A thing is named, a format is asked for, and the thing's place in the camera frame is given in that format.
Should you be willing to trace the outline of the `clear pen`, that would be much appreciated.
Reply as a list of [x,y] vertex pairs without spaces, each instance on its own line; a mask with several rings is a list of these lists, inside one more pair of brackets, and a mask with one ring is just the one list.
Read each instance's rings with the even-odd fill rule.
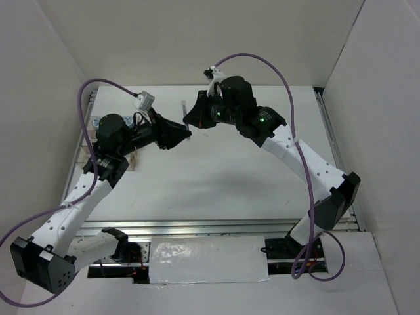
[[[182,115],[183,115],[183,118],[185,118],[186,117],[186,115],[187,115],[187,107],[186,107],[186,101],[185,100],[181,100],[181,107],[182,107]],[[186,127],[186,129],[189,131],[189,125],[187,124],[187,123],[184,123],[184,125],[185,125],[185,127]]]

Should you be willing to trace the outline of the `blue slime jar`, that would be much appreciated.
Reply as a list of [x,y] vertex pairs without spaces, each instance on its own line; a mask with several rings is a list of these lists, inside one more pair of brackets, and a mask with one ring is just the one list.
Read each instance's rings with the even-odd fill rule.
[[124,123],[128,128],[133,129],[135,126],[134,118],[132,115],[124,115],[123,116]]
[[94,116],[91,118],[90,126],[93,128],[93,130],[97,130],[99,128],[100,120],[100,116]]

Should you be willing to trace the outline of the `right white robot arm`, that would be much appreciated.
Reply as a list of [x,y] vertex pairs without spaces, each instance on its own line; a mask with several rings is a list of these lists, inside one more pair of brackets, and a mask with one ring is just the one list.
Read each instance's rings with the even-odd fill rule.
[[311,236],[333,230],[355,200],[360,177],[344,173],[295,138],[290,123],[274,109],[259,106],[251,84],[240,76],[215,81],[208,91],[199,91],[183,121],[199,129],[218,123],[235,126],[243,137],[276,156],[310,186],[314,208],[291,229],[286,242],[293,257],[308,251]]

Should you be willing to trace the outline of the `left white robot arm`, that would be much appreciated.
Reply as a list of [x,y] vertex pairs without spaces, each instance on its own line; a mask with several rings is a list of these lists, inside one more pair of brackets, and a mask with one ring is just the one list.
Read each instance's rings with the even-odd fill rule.
[[96,130],[93,154],[72,192],[28,239],[17,237],[11,244],[17,274],[57,295],[85,266],[105,257],[124,261],[130,243],[128,236],[116,228],[103,228],[87,241],[74,243],[73,239],[127,171],[127,154],[149,144],[170,150],[190,136],[184,125],[160,114],[136,127],[127,126],[119,114],[103,116]]

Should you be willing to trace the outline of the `white foam board cover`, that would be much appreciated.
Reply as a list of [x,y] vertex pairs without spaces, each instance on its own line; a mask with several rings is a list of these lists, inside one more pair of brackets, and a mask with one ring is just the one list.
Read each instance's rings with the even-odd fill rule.
[[262,236],[153,238],[152,284],[252,283],[269,279]]

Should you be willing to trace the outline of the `aluminium left rail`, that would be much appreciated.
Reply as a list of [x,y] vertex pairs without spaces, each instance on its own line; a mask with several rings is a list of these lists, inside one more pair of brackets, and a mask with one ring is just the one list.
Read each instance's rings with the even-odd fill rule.
[[87,109],[86,109],[86,114],[88,116],[91,114],[91,110],[92,110],[93,105],[94,105],[95,100],[96,100],[97,92],[98,92],[98,90],[96,89],[96,90],[91,91],[90,94],[89,94]]

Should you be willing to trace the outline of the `aluminium rail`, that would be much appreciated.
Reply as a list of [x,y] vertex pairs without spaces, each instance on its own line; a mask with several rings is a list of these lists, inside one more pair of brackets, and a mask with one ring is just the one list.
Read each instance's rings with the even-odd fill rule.
[[87,221],[76,236],[94,236],[107,227],[141,237],[286,234],[295,224],[296,219]]
[[91,110],[92,110],[93,105],[94,105],[95,100],[96,100],[97,92],[98,92],[98,90],[96,89],[96,90],[91,91],[90,94],[89,94],[87,109],[86,109],[86,114],[88,116],[91,114]]
[[[322,115],[322,120],[325,126],[325,129],[327,131],[327,137],[329,139],[329,144],[331,147],[331,151],[333,153],[333,158],[335,161],[335,164],[338,168],[342,169],[343,171],[346,171],[346,168],[344,166],[344,161],[339,149],[339,145],[335,136],[335,133],[333,131],[333,127],[331,124],[331,120],[329,118],[329,114],[327,112],[327,108],[326,105],[324,104],[324,100],[323,100],[323,91],[324,88],[321,87],[314,87],[314,94]],[[355,200],[354,203],[352,204],[352,206],[349,208],[349,213],[355,218],[357,224],[358,224],[358,229],[361,232],[366,232],[367,231],[367,227],[366,227],[366,223],[365,220],[363,218],[363,215],[360,213],[360,208],[358,207],[358,203]]]

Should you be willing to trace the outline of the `aluminium front rail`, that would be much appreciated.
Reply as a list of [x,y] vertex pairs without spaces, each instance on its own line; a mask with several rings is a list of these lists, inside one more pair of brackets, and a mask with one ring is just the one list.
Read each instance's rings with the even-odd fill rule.
[[94,236],[107,227],[141,237],[286,234],[295,224],[296,219],[87,221],[76,236]]

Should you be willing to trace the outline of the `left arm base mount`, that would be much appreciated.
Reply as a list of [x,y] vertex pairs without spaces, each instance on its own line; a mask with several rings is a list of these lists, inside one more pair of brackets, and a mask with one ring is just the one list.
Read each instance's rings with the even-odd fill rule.
[[130,279],[134,284],[149,284],[149,241],[129,242],[117,257],[104,257],[88,268],[88,279]]

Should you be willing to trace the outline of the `aluminium right rail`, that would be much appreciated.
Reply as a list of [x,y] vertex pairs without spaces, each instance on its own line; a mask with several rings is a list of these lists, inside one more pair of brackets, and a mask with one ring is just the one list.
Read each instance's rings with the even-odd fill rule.
[[[331,120],[329,118],[329,114],[327,112],[327,108],[326,105],[324,104],[324,100],[323,100],[323,91],[324,88],[321,87],[314,87],[314,94],[322,115],[322,120],[325,126],[325,129],[327,131],[327,137],[329,139],[329,144],[331,147],[331,151],[333,153],[333,158],[335,161],[335,164],[338,168],[342,169],[343,171],[346,171],[346,168],[344,166],[344,161],[339,149],[339,145],[335,136],[335,133],[333,131],[333,127],[331,124]],[[358,203],[355,200],[354,203],[352,204],[352,206],[349,208],[349,213],[355,218],[357,224],[358,224],[358,229],[361,232],[366,232],[367,231],[367,227],[366,227],[366,223],[365,220],[363,218],[363,215],[360,213],[360,208],[358,207]]]

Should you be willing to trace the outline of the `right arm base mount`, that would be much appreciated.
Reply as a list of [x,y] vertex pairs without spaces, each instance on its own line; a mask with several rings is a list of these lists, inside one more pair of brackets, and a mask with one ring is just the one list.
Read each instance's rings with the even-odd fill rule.
[[[268,261],[268,274],[289,274],[291,272],[293,261],[299,254],[302,247],[291,238],[265,239],[264,243],[265,246],[260,248],[260,251],[266,255]],[[327,272],[327,264],[324,261],[324,250],[320,240],[316,240],[312,246],[310,260],[304,273],[307,273],[309,267],[313,264],[315,264],[312,270],[313,272]]]

